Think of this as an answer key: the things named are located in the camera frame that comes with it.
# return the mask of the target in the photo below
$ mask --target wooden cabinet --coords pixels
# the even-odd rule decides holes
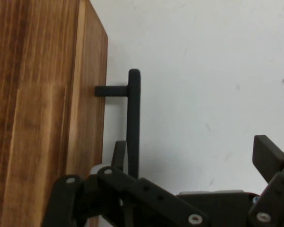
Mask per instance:
[[[89,0],[0,0],[0,227],[38,227],[54,180],[101,163],[107,35]]]

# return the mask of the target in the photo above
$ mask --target wooden panel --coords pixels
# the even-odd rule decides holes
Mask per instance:
[[[101,162],[106,63],[88,0],[0,0],[0,227],[40,226],[53,181]]]

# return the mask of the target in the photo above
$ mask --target metal screw head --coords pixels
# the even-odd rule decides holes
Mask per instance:
[[[267,213],[260,212],[257,214],[257,219],[263,223],[269,223],[271,221],[271,217]]]
[[[203,218],[198,214],[191,214],[188,217],[188,222],[192,225],[199,225],[203,221]]]
[[[68,179],[66,180],[66,183],[74,183],[75,181],[76,181],[75,178],[70,177],[70,178],[68,178]]]
[[[105,173],[105,174],[112,174],[112,172],[113,172],[113,171],[112,171],[111,169],[106,169],[106,170],[104,170],[104,173]]]
[[[255,196],[253,199],[252,199],[252,202],[255,204],[258,200],[259,200],[260,196]]]

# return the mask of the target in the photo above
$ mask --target black plastic bracket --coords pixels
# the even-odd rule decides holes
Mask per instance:
[[[140,144],[140,99],[141,76],[136,69],[129,70],[127,86],[96,86],[95,96],[127,97],[126,142],[128,155],[128,174],[139,177]]]

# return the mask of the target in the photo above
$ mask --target white wall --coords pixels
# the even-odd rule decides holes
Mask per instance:
[[[260,193],[254,135],[284,151],[284,0],[92,4],[109,37],[107,85],[142,74],[140,175],[175,194]],[[125,139],[121,99],[106,100],[104,162]]]

